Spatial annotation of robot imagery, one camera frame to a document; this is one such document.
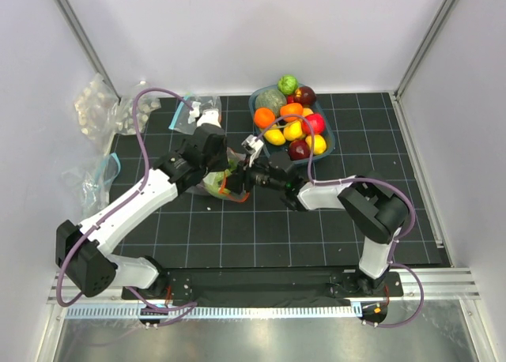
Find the dark red apple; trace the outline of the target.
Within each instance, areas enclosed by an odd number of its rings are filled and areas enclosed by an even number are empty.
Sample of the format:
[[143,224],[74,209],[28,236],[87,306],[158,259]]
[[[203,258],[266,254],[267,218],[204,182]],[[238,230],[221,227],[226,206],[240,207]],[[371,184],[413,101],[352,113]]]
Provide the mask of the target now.
[[295,140],[289,144],[288,154],[291,160],[305,160],[309,158],[310,148],[305,140]]

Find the teal fruit bowl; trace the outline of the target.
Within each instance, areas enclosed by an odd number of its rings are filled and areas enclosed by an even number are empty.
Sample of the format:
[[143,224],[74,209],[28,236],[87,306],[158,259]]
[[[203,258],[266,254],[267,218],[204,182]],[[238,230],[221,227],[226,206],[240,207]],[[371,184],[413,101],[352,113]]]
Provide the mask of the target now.
[[[250,95],[250,97],[248,99],[248,107],[249,107],[251,115],[254,115],[254,113],[255,113],[256,98],[264,91],[267,91],[270,89],[277,89],[277,88],[278,87],[276,85],[267,86],[267,87],[264,87],[264,88],[254,91]],[[317,100],[311,106],[311,109],[315,113],[320,114],[323,117],[323,120],[325,122],[325,130],[320,135],[325,140],[325,142],[327,144],[327,148],[323,153],[313,156],[313,159],[312,159],[313,163],[315,163],[319,160],[322,160],[326,156],[329,156],[331,154],[331,152],[335,149],[335,144],[336,144],[334,133],[332,132],[332,129],[330,128],[330,122],[327,119],[322,106],[320,105],[319,98],[320,98],[320,96],[317,96]],[[264,141],[264,147],[262,150],[263,150],[263,153],[265,154],[265,156],[269,157],[272,153],[276,153],[276,152],[280,152],[280,151],[287,151],[288,147],[289,147],[288,143],[285,143],[284,145],[272,145],[268,141]]]

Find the clear bag with orange zipper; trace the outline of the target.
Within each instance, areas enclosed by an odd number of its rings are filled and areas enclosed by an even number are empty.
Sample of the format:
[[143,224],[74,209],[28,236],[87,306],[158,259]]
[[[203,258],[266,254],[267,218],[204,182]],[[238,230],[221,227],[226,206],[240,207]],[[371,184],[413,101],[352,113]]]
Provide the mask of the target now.
[[199,184],[190,187],[187,190],[187,193],[201,196],[213,196],[215,198],[231,202],[242,203],[247,201],[249,193],[243,191],[242,193],[237,194],[225,187],[227,178],[237,169],[239,162],[242,162],[245,159],[245,155],[228,148],[227,157],[227,169],[222,172],[211,172]]

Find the large green cabbage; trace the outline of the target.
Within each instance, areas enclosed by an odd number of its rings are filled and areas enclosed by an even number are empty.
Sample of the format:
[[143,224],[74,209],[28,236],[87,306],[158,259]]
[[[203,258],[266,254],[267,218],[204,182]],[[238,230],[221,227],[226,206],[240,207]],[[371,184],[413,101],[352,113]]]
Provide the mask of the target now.
[[225,187],[227,178],[231,172],[227,169],[222,172],[211,172],[203,179],[206,192],[216,198],[227,198],[230,190]]

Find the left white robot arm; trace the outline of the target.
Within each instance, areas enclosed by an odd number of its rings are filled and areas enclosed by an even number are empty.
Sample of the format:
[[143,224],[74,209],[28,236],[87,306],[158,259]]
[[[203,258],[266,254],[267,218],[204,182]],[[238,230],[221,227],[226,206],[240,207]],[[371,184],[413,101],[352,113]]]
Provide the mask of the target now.
[[198,185],[210,172],[228,167],[225,131],[204,123],[176,151],[161,157],[144,178],[80,224],[64,221],[56,232],[56,263],[87,297],[111,284],[141,289],[150,299],[162,297],[168,284],[153,258],[114,255],[116,246],[161,206]]

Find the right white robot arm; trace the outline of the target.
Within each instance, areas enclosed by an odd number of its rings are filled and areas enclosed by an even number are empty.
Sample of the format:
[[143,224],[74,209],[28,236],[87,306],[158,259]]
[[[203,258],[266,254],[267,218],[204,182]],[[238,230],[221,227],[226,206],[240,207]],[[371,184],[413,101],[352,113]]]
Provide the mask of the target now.
[[345,211],[364,236],[364,247],[351,289],[373,296],[384,287],[396,243],[416,222],[412,202],[375,173],[317,181],[303,177],[286,153],[267,162],[246,159],[224,177],[221,187],[246,194],[253,187],[276,190],[288,209]]

